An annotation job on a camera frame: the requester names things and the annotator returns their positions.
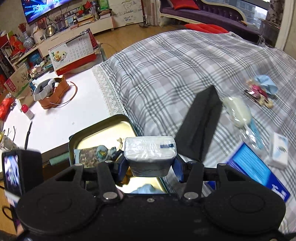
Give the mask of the tissue pack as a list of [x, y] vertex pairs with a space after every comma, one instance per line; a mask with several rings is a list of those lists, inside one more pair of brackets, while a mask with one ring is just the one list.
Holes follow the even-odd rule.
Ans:
[[135, 177], [164, 177], [177, 156], [171, 136], [144, 136], [125, 139], [124, 156]]

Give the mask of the patterned fabric pouch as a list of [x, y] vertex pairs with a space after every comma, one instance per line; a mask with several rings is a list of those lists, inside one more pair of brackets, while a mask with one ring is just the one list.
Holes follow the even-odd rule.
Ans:
[[83, 164], [85, 168], [93, 168], [98, 163], [115, 161], [120, 155], [116, 147], [108, 149], [104, 145], [86, 149], [74, 149], [75, 164]]

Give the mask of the blue tissue box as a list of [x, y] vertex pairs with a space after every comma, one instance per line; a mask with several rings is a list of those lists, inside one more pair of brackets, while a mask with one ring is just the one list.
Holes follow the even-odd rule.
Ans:
[[242, 142], [223, 163], [277, 193], [284, 202], [290, 198], [290, 193], [285, 186], [245, 142]]

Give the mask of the green metal tin box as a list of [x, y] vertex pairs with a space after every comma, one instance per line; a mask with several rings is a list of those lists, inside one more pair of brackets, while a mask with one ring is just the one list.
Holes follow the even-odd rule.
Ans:
[[[80, 163], [75, 164], [74, 149], [86, 149], [97, 147], [99, 145], [104, 145], [108, 149], [116, 147], [116, 149], [120, 151], [118, 158], [113, 161], [116, 162], [120, 157], [124, 157], [125, 139], [130, 137], [144, 136], [138, 136], [130, 119], [124, 114], [116, 114], [111, 116], [75, 133], [70, 138], [68, 145], [70, 164], [83, 165]], [[94, 170], [96, 166], [86, 169]], [[145, 193], [168, 193], [169, 188], [165, 184], [163, 178], [164, 177], [135, 177], [133, 176], [129, 166], [125, 177], [119, 184], [116, 184], [116, 186], [124, 193], [136, 192], [142, 187], [145, 188]]]

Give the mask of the white bottle red cap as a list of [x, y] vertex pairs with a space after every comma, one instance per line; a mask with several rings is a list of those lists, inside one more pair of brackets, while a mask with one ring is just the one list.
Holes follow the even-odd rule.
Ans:
[[21, 107], [21, 111], [30, 119], [32, 120], [33, 117], [34, 117], [34, 114], [33, 112], [30, 110], [30, 108], [26, 105], [26, 104], [23, 104], [22, 107]]

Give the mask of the black foam block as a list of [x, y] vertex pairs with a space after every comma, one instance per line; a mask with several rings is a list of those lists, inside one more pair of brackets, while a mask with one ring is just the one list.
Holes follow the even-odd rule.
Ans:
[[213, 85], [197, 93], [175, 142], [177, 152], [203, 162], [208, 153], [222, 111], [222, 102]]

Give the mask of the brown leather basket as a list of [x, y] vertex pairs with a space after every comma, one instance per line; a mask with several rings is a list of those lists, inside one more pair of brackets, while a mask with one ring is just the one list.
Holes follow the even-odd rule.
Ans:
[[[70, 83], [71, 85], [66, 81], [65, 77], [46, 79], [36, 86], [33, 92], [33, 99], [35, 102], [39, 102], [43, 109], [62, 107], [74, 99], [77, 94], [77, 85], [71, 81]], [[69, 100], [62, 102], [64, 95], [70, 90], [70, 87], [75, 87], [73, 96]]]

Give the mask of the white item in plastic bag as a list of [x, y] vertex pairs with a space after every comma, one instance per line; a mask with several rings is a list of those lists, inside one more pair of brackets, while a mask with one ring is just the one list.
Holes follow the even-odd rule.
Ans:
[[236, 96], [227, 96], [222, 101], [233, 125], [239, 129], [241, 140], [256, 151], [265, 149], [265, 144], [253, 121], [251, 111], [244, 100]]

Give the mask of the small white box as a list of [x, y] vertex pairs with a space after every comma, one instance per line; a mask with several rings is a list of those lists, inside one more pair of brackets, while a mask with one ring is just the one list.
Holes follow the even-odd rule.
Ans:
[[274, 168], [285, 169], [288, 166], [288, 138], [273, 132], [269, 141], [268, 164]]

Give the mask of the grey plaid bed cover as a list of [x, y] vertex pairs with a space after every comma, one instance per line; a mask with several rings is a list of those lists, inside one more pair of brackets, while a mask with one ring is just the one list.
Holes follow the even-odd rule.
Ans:
[[[272, 133], [288, 138], [288, 166], [273, 172], [290, 193], [280, 230], [295, 232], [295, 60], [291, 56], [234, 33], [176, 30], [136, 42], [92, 70], [109, 110], [126, 114], [141, 136], [175, 136], [197, 93], [210, 85], [220, 98], [241, 97], [265, 144]], [[278, 87], [272, 108], [243, 94], [247, 81], [257, 75], [269, 76]]]

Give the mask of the crumpled blue face mask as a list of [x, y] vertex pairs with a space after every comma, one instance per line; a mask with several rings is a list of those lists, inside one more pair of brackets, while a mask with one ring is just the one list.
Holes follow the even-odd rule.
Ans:
[[275, 95], [278, 92], [278, 87], [267, 75], [257, 75], [254, 80], [259, 84], [261, 88], [265, 90], [267, 94]]

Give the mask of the desk calendar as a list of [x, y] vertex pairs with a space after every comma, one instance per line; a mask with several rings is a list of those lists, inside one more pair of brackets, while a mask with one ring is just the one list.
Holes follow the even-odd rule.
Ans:
[[55, 73], [63, 75], [96, 59], [88, 32], [82, 32], [48, 50]]

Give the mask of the television screen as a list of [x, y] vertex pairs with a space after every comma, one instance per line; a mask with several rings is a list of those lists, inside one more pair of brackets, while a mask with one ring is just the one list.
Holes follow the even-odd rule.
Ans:
[[27, 23], [69, 2], [69, 0], [21, 0]]

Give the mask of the purple chaise sofa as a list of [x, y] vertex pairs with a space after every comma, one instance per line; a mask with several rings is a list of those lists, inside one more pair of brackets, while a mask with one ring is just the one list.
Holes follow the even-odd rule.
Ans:
[[177, 7], [173, 3], [183, 1], [160, 1], [162, 17], [172, 18], [191, 24], [210, 24], [222, 27], [245, 40], [259, 39], [257, 27], [250, 27], [245, 14], [235, 6], [208, 1], [189, 1], [189, 5]]

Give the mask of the white drawing board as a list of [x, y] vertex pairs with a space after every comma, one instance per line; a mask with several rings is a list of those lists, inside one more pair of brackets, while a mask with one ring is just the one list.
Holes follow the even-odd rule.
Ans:
[[114, 28], [143, 22], [140, 0], [109, 0]]

